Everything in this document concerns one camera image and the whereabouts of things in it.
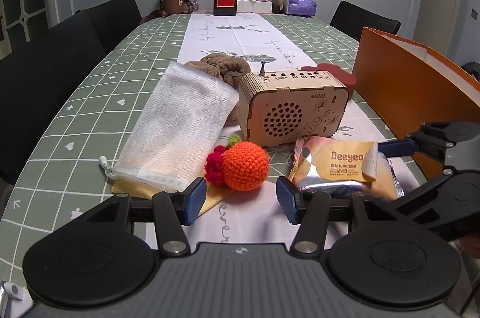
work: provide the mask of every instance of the black chair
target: black chair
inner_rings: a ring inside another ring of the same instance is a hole
[[[78,12],[88,16],[107,54],[138,26],[142,18],[135,0],[110,0]]]
[[[0,60],[0,178],[14,185],[60,108],[105,57],[76,14]]]
[[[477,62],[465,63],[462,66],[462,69],[465,70],[469,75],[474,77],[477,81],[480,81],[480,63],[477,63]]]
[[[398,20],[388,19],[387,17],[369,12],[348,1],[339,3],[330,25],[359,42],[363,27],[378,29],[393,35],[396,35],[400,29]]]

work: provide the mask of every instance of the purple tissue box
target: purple tissue box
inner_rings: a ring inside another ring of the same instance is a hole
[[[315,16],[317,3],[312,0],[283,0],[283,11],[295,16]]]

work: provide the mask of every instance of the green checkered tablecloth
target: green checkered tablecloth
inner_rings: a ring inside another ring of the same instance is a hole
[[[316,19],[264,18],[315,62],[351,72],[357,41]],[[22,260],[39,239],[111,195],[98,158],[114,163],[150,94],[171,61],[176,61],[189,15],[171,15],[139,26],[88,75],[58,112],[30,156],[0,221],[0,279],[25,285]],[[358,95],[354,101],[387,139],[394,135]],[[268,179],[288,174],[291,151],[270,151]],[[415,162],[405,157],[420,184]],[[146,225],[136,235],[145,238]],[[476,263],[463,255],[470,278]]]

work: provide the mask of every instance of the metal screw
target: metal screw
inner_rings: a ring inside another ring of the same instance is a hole
[[[294,249],[297,252],[308,254],[316,252],[318,249],[318,245],[315,242],[311,241],[300,241],[295,244]]]
[[[163,249],[170,253],[181,253],[187,246],[182,241],[168,241],[162,245]]]

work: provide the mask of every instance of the yellow envelope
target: yellow envelope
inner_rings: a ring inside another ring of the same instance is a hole
[[[112,186],[113,194],[127,193],[132,197],[139,197],[149,200],[151,200],[152,196],[158,192],[158,189],[154,188],[153,186],[125,178],[118,178],[115,180],[115,183]],[[232,192],[233,189],[227,187],[226,185],[216,186],[207,181],[207,197],[198,216],[205,214],[208,210],[216,206]]]

